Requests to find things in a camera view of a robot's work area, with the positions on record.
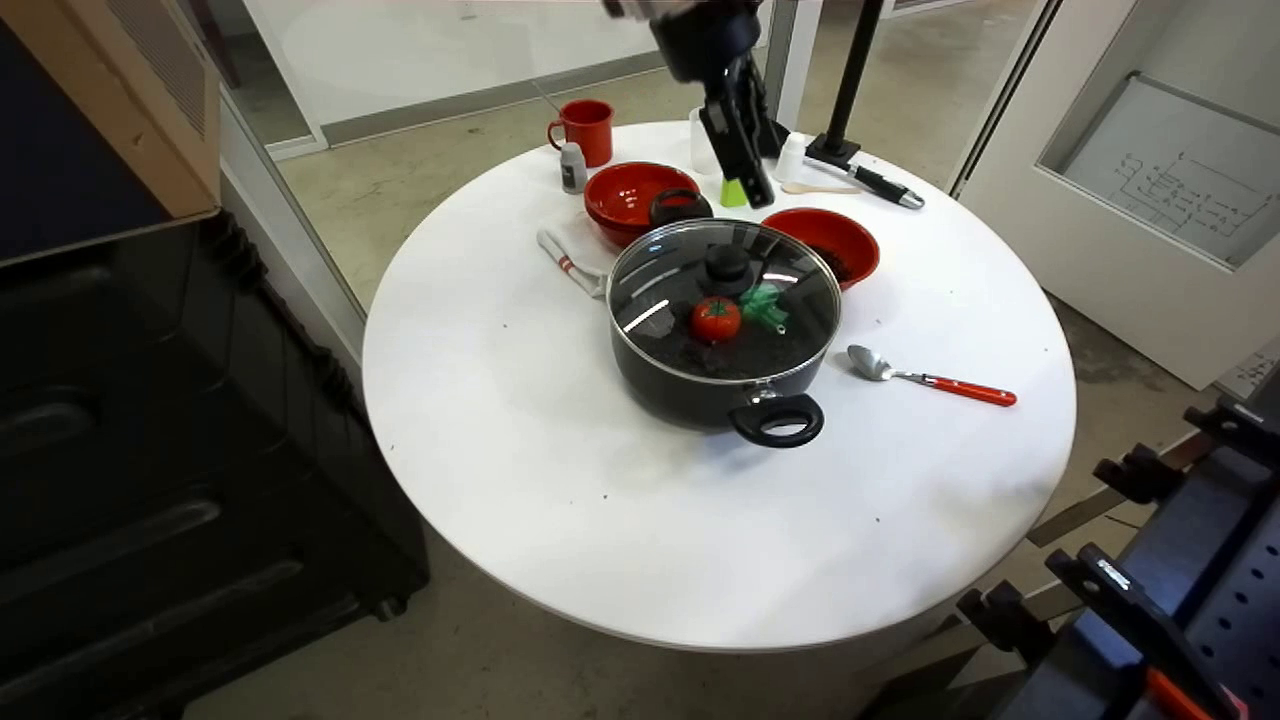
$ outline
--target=black cabinet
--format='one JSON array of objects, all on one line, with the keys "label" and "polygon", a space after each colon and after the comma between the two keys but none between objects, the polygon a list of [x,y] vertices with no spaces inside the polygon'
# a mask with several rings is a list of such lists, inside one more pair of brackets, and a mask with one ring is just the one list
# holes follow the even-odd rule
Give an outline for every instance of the black cabinet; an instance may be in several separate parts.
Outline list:
[{"label": "black cabinet", "polygon": [[425,588],[233,222],[0,267],[0,718],[143,718]]}]

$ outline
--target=pot handle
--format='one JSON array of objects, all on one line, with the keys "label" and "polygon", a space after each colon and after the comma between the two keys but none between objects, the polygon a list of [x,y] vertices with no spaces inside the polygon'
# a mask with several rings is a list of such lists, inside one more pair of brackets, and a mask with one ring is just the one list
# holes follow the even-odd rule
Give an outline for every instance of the pot handle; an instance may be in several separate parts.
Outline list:
[{"label": "pot handle", "polygon": [[727,413],[733,429],[766,447],[802,447],[824,431],[824,407],[811,398],[776,398]]}]

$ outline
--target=pot lid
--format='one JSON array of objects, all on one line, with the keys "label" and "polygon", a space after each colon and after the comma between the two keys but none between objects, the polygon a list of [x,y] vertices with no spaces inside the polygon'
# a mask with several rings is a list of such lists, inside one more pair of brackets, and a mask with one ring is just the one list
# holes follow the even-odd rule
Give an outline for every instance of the pot lid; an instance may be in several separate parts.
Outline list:
[{"label": "pot lid", "polygon": [[742,222],[644,233],[609,276],[615,335],[676,377],[774,379],[815,362],[841,286],[804,244]]}]

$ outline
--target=white wall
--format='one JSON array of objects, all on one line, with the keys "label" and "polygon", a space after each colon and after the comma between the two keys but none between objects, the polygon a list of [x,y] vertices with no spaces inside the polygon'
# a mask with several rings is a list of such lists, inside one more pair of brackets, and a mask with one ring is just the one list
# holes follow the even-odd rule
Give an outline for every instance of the white wall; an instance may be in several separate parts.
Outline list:
[{"label": "white wall", "polygon": [[1142,74],[1204,104],[1280,127],[1280,0],[1187,0]]},{"label": "white wall", "polygon": [[602,0],[244,0],[311,127],[655,51]]}]

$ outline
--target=pot rim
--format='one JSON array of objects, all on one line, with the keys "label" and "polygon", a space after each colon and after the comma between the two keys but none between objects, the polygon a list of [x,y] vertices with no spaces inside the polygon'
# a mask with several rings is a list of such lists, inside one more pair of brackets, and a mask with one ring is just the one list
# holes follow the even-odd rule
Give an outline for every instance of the pot rim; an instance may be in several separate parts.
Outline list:
[{"label": "pot rim", "polygon": [[615,311],[612,311],[615,267],[622,267],[629,257],[640,257],[640,248],[647,248],[651,242],[659,242],[659,235],[669,235],[669,233],[679,233],[679,227],[699,227],[699,223],[750,223],[750,222],[695,217],[695,222],[659,223],[659,227],[647,227],[644,235],[638,235],[638,242],[612,260],[609,280],[603,280],[603,308],[609,308],[612,335],[624,342],[644,363],[651,363],[651,369],[659,369],[659,374],[669,374],[669,377],[676,377],[676,379],[713,383],[713,388],[774,383],[774,379],[798,377],[798,374],[811,369],[815,362],[824,362],[828,348],[832,348],[832,342],[838,342],[838,331],[841,331],[841,315],[844,315],[841,280],[838,280],[838,274],[832,274],[807,244],[798,244],[798,242],[787,242],[787,235],[783,235],[787,244],[798,244],[804,257],[815,260],[815,274],[824,274],[824,280],[828,280],[828,289],[832,289],[832,298],[838,298],[838,325],[832,325],[828,342],[824,342],[811,358],[798,362],[793,369],[766,374],[766,377],[699,377],[699,374],[683,374],[683,369],[671,369],[671,363],[647,358],[647,351],[622,327],[622,321],[615,321]]}]

